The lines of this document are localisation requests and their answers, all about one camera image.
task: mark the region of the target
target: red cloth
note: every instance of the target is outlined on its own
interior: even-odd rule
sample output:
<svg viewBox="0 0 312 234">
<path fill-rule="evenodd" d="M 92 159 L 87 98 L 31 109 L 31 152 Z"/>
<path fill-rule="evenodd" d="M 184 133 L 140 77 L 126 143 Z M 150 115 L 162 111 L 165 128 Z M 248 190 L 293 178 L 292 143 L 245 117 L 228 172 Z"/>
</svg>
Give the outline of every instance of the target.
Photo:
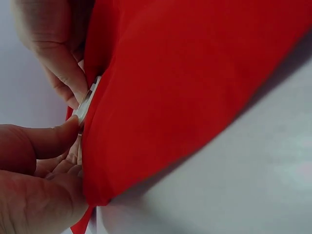
<svg viewBox="0 0 312 234">
<path fill-rule="evenodd" d="M 311 0 L 97 0 L 84 63 L 89 84 L 103 74 L 82 141 L 90 206 L 207 144 L 311 25 Z"/>
</svg>

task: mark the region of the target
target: white surface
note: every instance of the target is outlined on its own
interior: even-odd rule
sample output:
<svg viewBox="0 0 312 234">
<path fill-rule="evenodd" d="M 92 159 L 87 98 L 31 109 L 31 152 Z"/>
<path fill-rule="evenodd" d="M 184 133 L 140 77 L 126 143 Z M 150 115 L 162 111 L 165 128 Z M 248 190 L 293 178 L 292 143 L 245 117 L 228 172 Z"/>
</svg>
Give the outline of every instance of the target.
<svg viewBox="0 0 312 234">
<path fill-rule="evenodd" d="M 311 54 L 312 33 L 213 142 L 98 208 L 97 233 L 311 234 Z"/>
</svg>

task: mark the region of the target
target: skin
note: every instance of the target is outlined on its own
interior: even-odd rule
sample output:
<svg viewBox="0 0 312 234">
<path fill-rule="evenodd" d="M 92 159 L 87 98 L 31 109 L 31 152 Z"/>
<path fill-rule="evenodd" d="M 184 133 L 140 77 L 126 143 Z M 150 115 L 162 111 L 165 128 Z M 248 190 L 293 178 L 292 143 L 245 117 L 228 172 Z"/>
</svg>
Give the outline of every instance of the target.
<svg viewBox="0 0 312 234">
<path fill-rule="evenodd" d="M 22 43 L 38 58 L 55 91 L 76 109 L 87 93 L 83 57 L 94 0 L 10 0 Z"/>
<path fill-rule="evenodd" d="M 59 234 L 82 218 L 79 142 L 77 117 L 50 129 L 0 125 L 0 234 Z"/>
</svg>

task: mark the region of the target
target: white backdrop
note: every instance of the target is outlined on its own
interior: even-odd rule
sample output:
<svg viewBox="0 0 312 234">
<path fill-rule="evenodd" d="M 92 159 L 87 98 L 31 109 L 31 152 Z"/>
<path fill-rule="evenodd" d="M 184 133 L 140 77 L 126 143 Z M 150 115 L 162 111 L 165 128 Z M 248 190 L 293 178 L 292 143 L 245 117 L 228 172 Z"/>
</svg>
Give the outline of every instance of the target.
<svg viewBox="0 0 312 234">
<path fill-rule="evenodd" d="M 9 1 L 0 1 L 0 123 L 50 127 L 64 121 L 66 107 L 39 63 L 19 42 Z"/>
</svg>

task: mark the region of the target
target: white plastic clip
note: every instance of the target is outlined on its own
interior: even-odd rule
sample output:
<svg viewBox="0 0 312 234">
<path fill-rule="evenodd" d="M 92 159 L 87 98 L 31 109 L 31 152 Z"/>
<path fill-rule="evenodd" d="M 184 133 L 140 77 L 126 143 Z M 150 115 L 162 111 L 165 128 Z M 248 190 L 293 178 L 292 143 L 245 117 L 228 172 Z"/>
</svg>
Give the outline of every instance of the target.
<svg viewBox="0 0 312 234">
<path fill-rule="evenodd" d="M 83 131 L 84 121 L 87 116 L 89 106 L 91 104 L 92 98 L 94 96 L 94 93 L 96 92 L 96 89 L 98 87 L 100 80 L 101 80 L 101 76 L 98 76 L 93 82 L 93 84 L 91 85 L 90 90 L 88 91 L 87 95 L 84 97 L 78 109 L 73 111 L 73 115 L 77 115 L 79 118 L 80 133 L 82 133 Z"/>
</svg>

